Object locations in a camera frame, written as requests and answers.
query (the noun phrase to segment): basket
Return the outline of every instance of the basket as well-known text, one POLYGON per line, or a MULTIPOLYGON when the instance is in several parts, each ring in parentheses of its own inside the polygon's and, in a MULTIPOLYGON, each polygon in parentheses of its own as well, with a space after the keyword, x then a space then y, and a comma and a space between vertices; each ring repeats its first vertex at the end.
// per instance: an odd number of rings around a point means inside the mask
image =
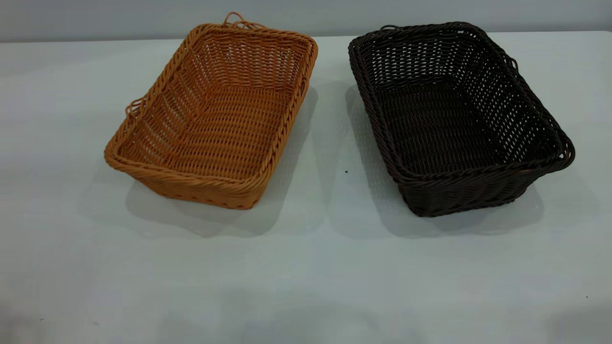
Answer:
MULTIPOLYGON (((235 14, 239 21, 229 23, 235 14)), ((283 152, 317 56, 315 41, 245 21, 193 29, 104 151, 170 198, 252 208, 283 152)))
POLYGON ((419 216, 512 202, 574 160, 516 61, 476 26, 384 26, 349 57, 387 172, 419 216))

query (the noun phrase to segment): basket handle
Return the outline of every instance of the basket handle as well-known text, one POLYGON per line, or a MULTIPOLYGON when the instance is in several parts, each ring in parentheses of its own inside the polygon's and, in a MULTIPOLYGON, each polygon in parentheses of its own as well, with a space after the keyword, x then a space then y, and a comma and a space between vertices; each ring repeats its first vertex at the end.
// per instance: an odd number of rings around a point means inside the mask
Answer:
POLYGON ((381 29, 378 30, 378 32, 383 32, 383 31, 387 31, 387 30, 391 31, 391 30, 395 30, 397 28, 399 28, 399 26, 397 26, 397 25, 385 25, 385 26, 381 27, 381 29))
POLYGON ((129 122, 132 122, 138 117, 139 108, 144 106, 146 96, 134 100, 130 105, 125 108, 125 118, 129 122))
POLYGON ((251 30, 252 29, 267 29, 267 26, 265 26, 265 25, 262 25, 262 24, 259 24, 259 23, 252 23, 250 21, 244 20, 242 15, 240 15, 237 12, 230 12, 230 13, 228 13, 227 16, 225 17, 225 20, 223 21, 222 25, 223 25, 223 27, 227 26, 227 27, 232 28, 232 29, 237 29, 237 28, 240 28, 240 29, 251 29, 251 30), (233 23, 230 23, 228 21, 228 19, 232 16, 232 14, 233 15, 237 15, 240 18, 240 20, 237 20, 237 21, 235 21, 233 23))
POLYGON ((506 60, 506 63, 509 63, 509 64, 510 64, 510 67, 512 67, 512 68, 514 68, 514 69, 516 69, 516 70, 517 70, 517 74, 520 74, 520 73, 518 72, 518 62, 517 62, 517 60, 515 60, 515 59, 511 58, 511 57, 510 57, 510 56, 508 56, 508 54, 506 54, 506 53, 501 54, 501 57, 502 57, 502 58, 504 58, 504 60, 506 60))

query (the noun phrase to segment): white wall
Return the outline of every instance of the white wall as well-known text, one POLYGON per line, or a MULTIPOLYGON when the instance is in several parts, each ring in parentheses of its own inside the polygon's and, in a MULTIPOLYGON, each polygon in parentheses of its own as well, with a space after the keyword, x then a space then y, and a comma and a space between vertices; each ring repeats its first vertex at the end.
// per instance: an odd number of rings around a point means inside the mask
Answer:
POLYGON ((1 0, 0 41, 184 37, 235 10, 313 36, 470 21, 487 31, 612 30, 612 0, 1 0))

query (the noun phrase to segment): basket rim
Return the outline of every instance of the basket rim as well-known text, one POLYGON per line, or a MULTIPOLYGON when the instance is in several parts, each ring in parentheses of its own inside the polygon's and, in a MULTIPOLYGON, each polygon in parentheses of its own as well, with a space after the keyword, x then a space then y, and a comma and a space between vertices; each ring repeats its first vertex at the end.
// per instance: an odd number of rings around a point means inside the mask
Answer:
POLYGON ((318 55, 318 46, 315 40, 305 34, 301 34, 295 31, 283 31, 271 28, 240 28, 230 27, 224 24, 201 24, 193 28, 183 42, 179 45, 179 48, 173 54, 170 61, 167 63, 164 71, 157 78, 153 86, 149 89, 147 94, 132 102, 126 109, 126 118, 123 123, 113 135, 112 139, 108 142, 106 149, 104 150, 104 158, 111 167, 116 170, 125 172, 135 179, 155 179, 172 184, 187 185, 191 187, 216 187, 219 190, 227 192, 248 192, 255 190, 262 185, 267 184, 268 180, 272 177, 272 173, 280 158, 280 153, 284 148, 284 144, 280 144, 283 136, 285 140, 289 136, 290 129, 287 133, 283 133, 287 130, 286 123, 291 115, 292 111, 295 111, 297 116, 299 107, 304 100, 306 93, 308 92, 308 85, 310 82, 310 75, 314 68, 316 58, 318 55), (139 123, 143 122, 148 115, 146 107, 147 103, 154 102, 160 94, 160 91, 164 89, 167 81, 170 79, 172 73, 176 71, 176 67, 183 63, 186 54, 181 52, 193 46, 200 37, 206 34, 221 31, 224 34, 240 34, 247 33, 253 36, 276 36, 282 35, 283 37, 289 37, 289 39, 295 39, 303 41, 308 45, 307 53, 304 54, 303 60, 305 61, 302 70, 299 72, 299 77, 296 80, 296 84, 293 91, 293 97, 287 103, 289 110, 284 113, 284 119, 278 126, 278 131, 275 135, 276 139, 270 145, 267 154, 264 156, 260 168, 255 174, 244 179, 233 179, 214 175, 199 175, 194 173, 183 173, 169 168, 161 166, 141 163, 135 160, 127 159, 119 154, 119 150, 125 142, 128 140, 134 129, 139 123), (142 113, 139 113, 140 107, 145 108, 142 113))
POLYGON ((359 93, 364 102, 368 101, 372 104, 372 111, 374 113, 371 113, 371 111, 366 108, 368 117, 371 121, 375 121, 381 127, 384 127, 384 130, 376 130, 374 126, 372 127, 372 129, 375 131, 376 143, 379 150, 382 148, 388 150, 388 154, 382 154, 382 157, 386 162, 389 174, 391 174, 394 180, 399 184, 410 184, 413 182, 434 181, 469 176, 482 176, 483 174, 499 174, 508 171, 513 172, 513 174, 525 172, 546 174, 553 171, 562 170, 563 168, 569 166, 575 158, 575 149, 571 140, 567 137, 563 130, 561 130, 559 124, 555 121, 548 110, 544 108, 541 101, 531 91, 524 78, 518 73, 518 66, 515 67, 512 65, 512 62, 516 64, 516 61, 514 61, 514 59, 508 56, 501 47, 492 41, 485 31, 473 24, 464 21, 451 21, 443 24, 425 24, 414 26, 387 25, 383 26, 380 30, 372 31, 356 37, 349 44, 348 50, 351 61, 351 69, 353 70, 353 75, 357 80, 359 93), (558 154, 552 154, 545 159, 427 174, 414 173, 409 171, 404 166, 399 154, 395 149, 394 140, 389 135, 390 131, 387 128, 387 122, 384 120, 384 117, 381 116, 382 110, 375 96, 372 83, 370 82, 368 74, 365 71, 365 63, 360 54, 360 48, 365 43, 377 39, 385 39, 386 37, 406 36, 408 34, 421 34, 426 32, 441 32, 442 30, 449 29, 470 31, 473 34, 478 35, 483 42, 487 44, 487 48, 490 49, 491 52, 495 53, 494 58, 504 63, 504 73, 506 77, 513 80, 514 86, 517 87, 517 90, 522 93, 525 101, 531 106, 531 111, 546 125, 547 129, 552 131, 559 147, 558 154))

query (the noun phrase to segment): table surface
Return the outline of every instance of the table surface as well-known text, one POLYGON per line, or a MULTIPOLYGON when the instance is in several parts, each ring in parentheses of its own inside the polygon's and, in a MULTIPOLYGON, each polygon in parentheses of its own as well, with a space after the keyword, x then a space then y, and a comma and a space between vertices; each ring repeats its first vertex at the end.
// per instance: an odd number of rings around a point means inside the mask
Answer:
POLYGON ((261 202, 170 200, 103 149, 180 40, 0 45, 2 343, 609 343, 612 34, 491 34, 573 140, 516 202, 413 215, 319 57, 261 202))

